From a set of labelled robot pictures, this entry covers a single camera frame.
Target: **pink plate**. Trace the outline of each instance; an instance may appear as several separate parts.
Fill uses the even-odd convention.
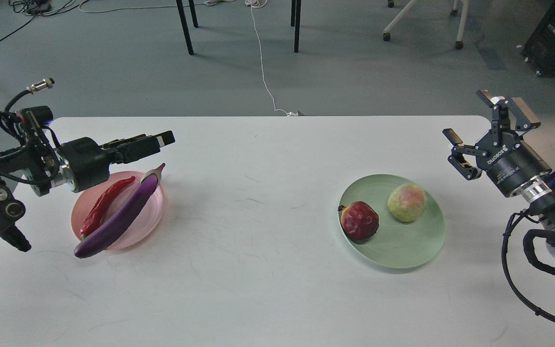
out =
[[[108,211],[106,212],[106,218],[113,215],[117,208],[123,204],[130,193],[132,193],[134,187],[139,184],[143,175],[145,175],[145,172],[138,171],[121,171],[111,173],[106,182],[102,182],[101,184],[83,191],[83,193],[79,196],[79,199],[77,199],[77,202],[75,202],[71,215],[72,231],[74,232],[74,235],[76,235],[77,239],[80,240],[81,225],[83,225],[84,220],[93,208],[97,199],[108,187],[118,180],[130,178],[130,176],[136,176],[134,183],[122,191],[110,205]],[[154,228],[156,228],[163,214],[164,192],[162,191],[161,186],[158,186],[154,194],[147,201],[145,207],[143,207],[143,210],[141,210],[141,213],[136,219],[134,219],[134,222],[132,222],[128,230],[126,230],[125,233],[117,239],[117,241],[111,244],[107,250],[121,250],[122,248],[132,246],[133,244],[141,241],[152,230],[154,230]]]

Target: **chair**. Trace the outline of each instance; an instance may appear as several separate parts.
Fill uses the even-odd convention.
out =
[[[181,19],[181,27],[183,28],[183,36],[185,37],[185,45],[187,52],[194,55],[192,48],[192,40],[190,38],[190,31],[187,28],[187,20],[185,19],[185,12],[183,11],[183,0],[176,0],[177,10],[179,11],[179,18]],[[189,0],[190,12],[192,13],[192,24],[194,28],[198,28],[198,20],[196,19],[196,9],[194,8],[194,0]],[[291,0],[291,27],[295,27],[295,53],[299,52],[299,27],[301,23],[301,0]]]
[[[383,40],[389,41],[391,40],[391,29],[399,22],[399,20],[404,17],[404,15],[414,6],[419,0],[410,0],[403,10],[399,11],[398,15],[391,21],[391,23],[385,28],[383,32]],[[451,15],[456,16],[458,13],[458,2],[460,0],[455,0],[453,3],[453,10],[451,10]],[[462,15],[460,18],[460,29],[458,29],[458,38],[455,41],[455,48],[462,49],[464,48],[464,43],[462,42],[462,37],[464,36],[464,27],[466,24],[466,16],[468,15],[468,0],[461,0],[464,4],[462,8]],[[393,7],[394,0],[387,0],[387,6]]]

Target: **guava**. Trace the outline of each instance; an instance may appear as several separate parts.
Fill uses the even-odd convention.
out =
[[[391,192],[387,206],[400,222],[414,222],[425,209],[425,191],[414,184],[403,184]]]

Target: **tabletop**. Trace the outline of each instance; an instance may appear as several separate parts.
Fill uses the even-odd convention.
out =
[[[511,213],[486,176],[447,162],[479,116],[69,117],[59,140],[97,143],[172,130],[176,143],[111,172],[166,163],[166,209],[141,242],[77,259],[79,197],[56,187],[27,207],[22,253],[0,240],[0,346],[551,346],[555,324],[511,292],[500,261]],[[380,266],[344,237],[337,206],[359,178],[412,180],[436,200],[445,241],[414,268]],[[516,285],[555,314],[555,277],[532,268],[515,231]],[[540,259],[548,261],[546,250]]]

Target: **purple eggplant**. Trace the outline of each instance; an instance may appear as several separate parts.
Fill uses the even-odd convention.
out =
[[[123,204],[93,233],[83,239],[74,250],[79,258],[91,257],[105,250],[128,230],[130,224],[141,213],[150,196],[160,184],[161,171],[166,164],[147,171]]]

